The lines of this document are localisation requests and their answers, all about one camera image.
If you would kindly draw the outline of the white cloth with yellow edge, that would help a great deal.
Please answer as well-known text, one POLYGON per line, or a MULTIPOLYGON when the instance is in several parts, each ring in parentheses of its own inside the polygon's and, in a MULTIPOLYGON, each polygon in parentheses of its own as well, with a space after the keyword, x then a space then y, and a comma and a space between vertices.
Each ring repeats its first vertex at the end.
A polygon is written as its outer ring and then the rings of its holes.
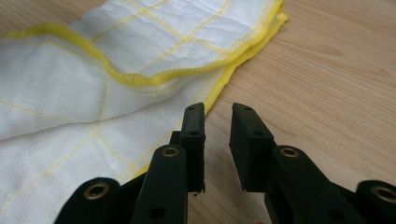
POLYGON ((53 224, 83 182, 126 182, 287 20, 284 0, 106 0, 0 37, 0 224, 53 224))

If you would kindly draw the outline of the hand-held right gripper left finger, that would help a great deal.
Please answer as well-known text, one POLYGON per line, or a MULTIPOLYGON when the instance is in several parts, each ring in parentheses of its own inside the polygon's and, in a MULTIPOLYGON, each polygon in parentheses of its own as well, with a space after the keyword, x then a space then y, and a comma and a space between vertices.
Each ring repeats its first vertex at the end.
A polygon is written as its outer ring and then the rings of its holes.
POLYGON ((188 194, 205 190, 205 106, 189 105, 182 126, 157 148, 131 224, 187 224, 188 194))

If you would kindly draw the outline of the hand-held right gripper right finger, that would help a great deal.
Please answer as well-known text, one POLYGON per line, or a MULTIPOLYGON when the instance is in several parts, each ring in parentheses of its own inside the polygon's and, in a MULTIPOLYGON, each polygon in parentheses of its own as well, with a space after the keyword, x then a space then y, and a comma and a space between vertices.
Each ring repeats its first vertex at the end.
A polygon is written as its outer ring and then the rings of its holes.
POLYGON ((241 187, 263 192, 277 224, 367 224, 299 148, 279 146, 256 111, 233 104, 230 149, 241 187))

